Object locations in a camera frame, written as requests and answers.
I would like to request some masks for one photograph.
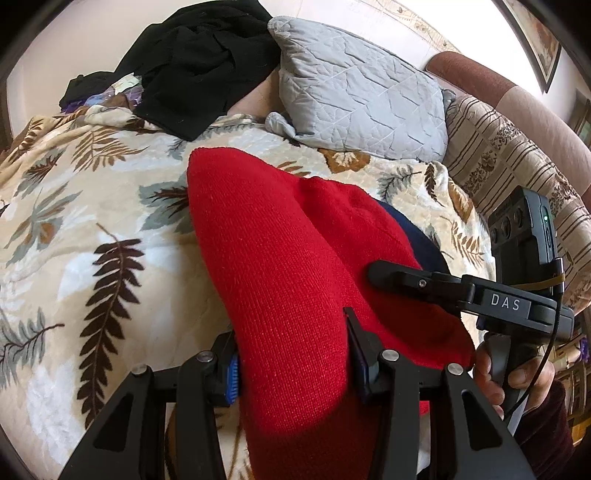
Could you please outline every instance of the red sweater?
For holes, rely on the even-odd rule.
[[[203,259],[236,332],[255,477],[365,479],[379,411],[350,386],[343,307],[428,367],[471,365],[470,336],[441,308],[369,285],[372,261],[419,265],[360,188],[301,179],[231,148],[194,151],[187,179]]]

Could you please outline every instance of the black cloth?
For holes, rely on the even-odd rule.
[[[93,95],[103,93],[121,77],[116,77],[113,72],[94,72],[88,75],[78,75],[70,80],[68,88],[60,100],[60,108],[63,110],[68,105],[80,100],[86,101]]]
[[[221,0],[182,8],[150,25],[115,70],[117,78],[142,76],[142,102],[134,114],[195,140],[279,64],[270,19],[256,0]]]

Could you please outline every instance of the navy blue fabric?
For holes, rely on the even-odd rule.
[[[377,202],[384,207],[386,212],[388,212],[394,220],[398,222],[400,227],[402,227],[402,230],[406,233],[410,245],[413,248],[414,256],[421,264],[424,271],[449,273],[449,267],[447,266],[445,258],[443,258],[437,245],[429,240],[427,235],[425,235],[402,213],[397,211],[396,208],[387,203],[380,202],[379,200],[377,200]]]

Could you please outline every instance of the black cable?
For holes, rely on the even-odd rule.
[[[556,295],[556,316],[554,317],[554,328],[552,329],[552,335],[550,335],[550,341],[548,342],[548,348],[542,357],[542,361],[540,366],[535,372],[534,378],[531,380],[528,387],[525,389],[524,394],[521,398],[517,401],[515,405],[507,413],[505,413],[505,422],[508,423],[511,420],[511,416],[515,413],[515,411],[521,406],[523,402],[530,396],[532,389],[535,387],[535,383],[538,381],[540,375],[542,374],[542,370],[544,370],[544,366],[550,357],[550,352],[552,351],[552,347],[556,341],[556,336],[558,335],[558,324],[560,323],[560,312],[562,310],[562,292]]]

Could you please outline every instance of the wall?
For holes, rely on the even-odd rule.
[[[563,50],[560,53],[560,60],[554,80],[550,85],[550,91],[543,95],[539,94],[538,98],[541,97],[543,104],[568,123],[574,110],[577,90],[587,98],[591,98],[591,90],[573,61]]]
[[[465,56],[520,85],[565,122],[576,90],[591,98],[572,60],[563,50],[548,93],[542,93],[519,39],[492,0],[400,0],[447,37]]]
[[[194,0],[76,0],[31,44],[7,81],[14,134],[33,115],[55,115],[68,81],[78,74],[113,70],[150,23],[161,22]],[[383,10],[392,0],[261,0],[271,15],[316,20],[367,38],[417,67],[437,52]],[[539,98],[565,121],[576,89],[591,97],[573,62],[562,52],[553,84],[542,94],[511,27],[491,0],[400,0],[447,37],[464,55],[504,75]]]
[[[260,0],[271,15],[316,20],[349,30],[424,66],[436,53],[418,35],[357,0]],[[78,74],[114,70],[151,23],[195,0],[77,0],[30,45],[7,81],[16,135],[33,115],[59,113],[68,81]]]

